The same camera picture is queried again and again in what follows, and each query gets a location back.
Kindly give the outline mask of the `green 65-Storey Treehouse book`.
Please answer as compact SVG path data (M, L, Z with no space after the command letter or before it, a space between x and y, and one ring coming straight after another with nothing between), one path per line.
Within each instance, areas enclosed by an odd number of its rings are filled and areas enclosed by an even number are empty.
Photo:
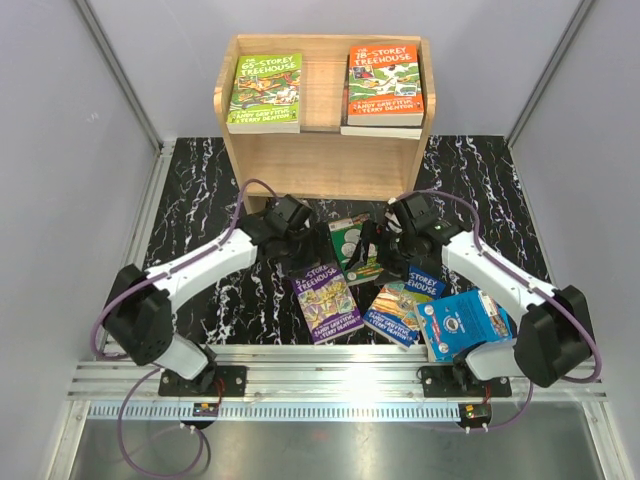
M226 119L229 133L299 133L302 67L299 52L240 56Z

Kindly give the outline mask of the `green coin cover book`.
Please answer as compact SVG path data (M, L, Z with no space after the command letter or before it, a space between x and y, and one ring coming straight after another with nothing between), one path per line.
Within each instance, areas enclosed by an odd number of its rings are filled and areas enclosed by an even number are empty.
M366 263L356 263L351 268L347 267L360 240L362 226L366 220L370 219L369 213L361 213L328 223L337 262L345 275L348 286L374 281L383 271L376 262L377 250L374 245L369 247Z

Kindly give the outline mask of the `orange 78-Storey Treehouse book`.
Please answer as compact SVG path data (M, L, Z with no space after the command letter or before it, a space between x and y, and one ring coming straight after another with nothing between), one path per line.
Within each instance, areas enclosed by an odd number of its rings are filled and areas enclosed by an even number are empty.
M350 49L348 126L414 128L422 124L424 110L416 45L356 45Z

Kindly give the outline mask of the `dark Tale of Two Cities book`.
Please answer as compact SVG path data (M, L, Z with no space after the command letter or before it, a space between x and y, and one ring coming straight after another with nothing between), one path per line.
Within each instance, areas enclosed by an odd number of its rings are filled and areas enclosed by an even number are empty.
M418 139L424 119L421 89L391 84L388 91L349 86L343 95L342 135Z

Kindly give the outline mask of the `dark blue 91-Storey Treehouse book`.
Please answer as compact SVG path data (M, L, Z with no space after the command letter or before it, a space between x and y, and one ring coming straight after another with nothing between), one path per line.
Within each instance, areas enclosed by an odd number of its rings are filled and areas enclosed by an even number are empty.
M392 281L381 288L363 321L390 342L408 349L420 338L415 307L439 299L444 289L440 279L410 266L405 281Z

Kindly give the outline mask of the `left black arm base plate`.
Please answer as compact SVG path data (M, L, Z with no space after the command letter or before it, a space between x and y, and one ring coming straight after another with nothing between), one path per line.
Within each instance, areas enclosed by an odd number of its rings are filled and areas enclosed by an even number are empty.
M202 386L196 380L186 380L173 371L165 371L160 378L161 397L219 397L241 398L245 395L248 368L244 365L218 365L211 382Z

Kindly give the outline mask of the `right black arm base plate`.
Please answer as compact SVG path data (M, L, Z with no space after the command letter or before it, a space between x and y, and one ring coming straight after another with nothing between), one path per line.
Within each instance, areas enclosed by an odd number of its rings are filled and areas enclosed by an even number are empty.
M507 378L478 380L465 367L453 364L429 364L417 370L423 395L433 398L508 398L512 395Z

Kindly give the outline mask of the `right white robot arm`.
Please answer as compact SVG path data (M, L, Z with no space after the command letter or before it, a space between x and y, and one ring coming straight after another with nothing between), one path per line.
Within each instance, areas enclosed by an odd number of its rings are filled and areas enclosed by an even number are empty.
M558 380L576 382L572 371L593 360L596 382L603 361L596 345L585 295L575 286L556 287L499 255L480 237L477 210L469 226L440 216L429 199L445 197L433 189L407 192L390 200L388 217L364 223L350 266L365 263L371 247L378 264L392 277L408 280L412 266L437 275L446 268L473 283L502 307L516 327L514 339L477 343L453 360L453 385L475 397L490 380L525 377L547 388Z

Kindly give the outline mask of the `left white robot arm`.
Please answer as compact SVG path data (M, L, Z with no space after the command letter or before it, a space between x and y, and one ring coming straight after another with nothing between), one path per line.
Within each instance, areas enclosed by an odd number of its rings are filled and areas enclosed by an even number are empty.
M194 397L209 394L217 365L209 348L174 331L173 315L192 297L260 260L298 274L316 261L312 209L286 195L257 213L234 213L221 235L168 263L143 271L123 267L97 325L136 365L153 364L176 374Z

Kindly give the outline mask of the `purple 52-Storey Treehouse book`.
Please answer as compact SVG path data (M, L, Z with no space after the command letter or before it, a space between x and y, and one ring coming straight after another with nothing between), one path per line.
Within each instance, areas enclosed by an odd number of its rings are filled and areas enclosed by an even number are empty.
M314 345L364 327L345 276L335 264L308 269L291 282Z

